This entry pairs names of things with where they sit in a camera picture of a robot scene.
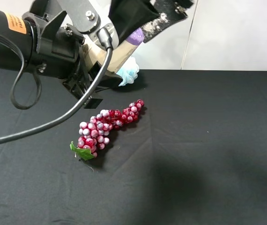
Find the light blue glove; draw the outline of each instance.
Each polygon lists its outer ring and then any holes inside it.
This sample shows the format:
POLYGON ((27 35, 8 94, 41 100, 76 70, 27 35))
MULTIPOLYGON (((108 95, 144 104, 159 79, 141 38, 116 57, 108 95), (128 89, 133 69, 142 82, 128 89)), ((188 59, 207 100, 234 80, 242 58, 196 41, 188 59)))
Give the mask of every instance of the light blue glove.
POLYGON ((134 80, 138 77, 140 68, 135 61, 135 58, 130 56, 128 60, 123 64, 121 69, 117 72, 117 75, 121 76, 123 81, 119 86, 125 86, 128 83, 134 83, 134 80))

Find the black table surface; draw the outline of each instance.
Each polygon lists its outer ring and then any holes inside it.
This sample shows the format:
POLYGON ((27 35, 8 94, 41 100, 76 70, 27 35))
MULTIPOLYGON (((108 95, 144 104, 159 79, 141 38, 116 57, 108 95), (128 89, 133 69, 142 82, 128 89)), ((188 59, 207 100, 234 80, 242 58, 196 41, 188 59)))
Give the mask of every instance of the black table surface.
MULTIPOLYGON (((0 136, 66 112, 76 100, 42 77, 36 106, 15 109, 16 72, 0 70, 0 136)), ((17 99, 35 97, 24 76, 17 99)), ((0 145, 0 225, 267 225, 267 72, 142 70, 38 135, 0 145), (138 123, 84 163, 69 148, 81 121, 139 98, 138 123)))

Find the orange label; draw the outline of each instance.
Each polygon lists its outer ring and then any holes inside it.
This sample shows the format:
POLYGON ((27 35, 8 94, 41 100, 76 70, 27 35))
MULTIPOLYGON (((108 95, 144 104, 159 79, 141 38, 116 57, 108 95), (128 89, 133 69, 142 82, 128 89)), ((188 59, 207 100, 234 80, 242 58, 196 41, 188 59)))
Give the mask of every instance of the orange label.
POLYGON ((23 19, 11 15, 9 13, 5 13, 7 16, 7 23, 8 23, 8 27, 10 28, 10 30, 22 33, 22 34, 26 34, 26 27, 24 24, 23 19))

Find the green leaf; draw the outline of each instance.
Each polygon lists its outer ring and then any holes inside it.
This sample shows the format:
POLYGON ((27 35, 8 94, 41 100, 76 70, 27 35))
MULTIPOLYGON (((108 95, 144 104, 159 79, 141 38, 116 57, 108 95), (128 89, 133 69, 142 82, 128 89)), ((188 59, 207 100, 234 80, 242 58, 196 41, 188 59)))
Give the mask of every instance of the green leaf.
POLYGON ((72 151, 76 152, 83 160, 87 161, 93 159, 94 156, 91 154, 91 149, 80 149, 74 146, 73 142, 70 144, 72 151))

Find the grape bunch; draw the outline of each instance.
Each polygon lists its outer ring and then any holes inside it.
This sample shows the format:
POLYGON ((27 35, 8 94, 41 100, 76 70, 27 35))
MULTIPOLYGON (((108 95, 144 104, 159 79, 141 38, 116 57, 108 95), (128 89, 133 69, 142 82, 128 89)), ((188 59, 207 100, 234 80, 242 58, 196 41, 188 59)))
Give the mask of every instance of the grape bunch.
POLYGON ((138 120, 139 111, 144 106, 144 101, 139 99, 129 105, 128 108, 120 110, 101 110, 97 116, 92 116, 90 122, 81 122, 77 147, 90 149, 96 158, 97 151, 102 150, 110 143, 107 137, 113 129, 119 129, 125 124, 138 120))

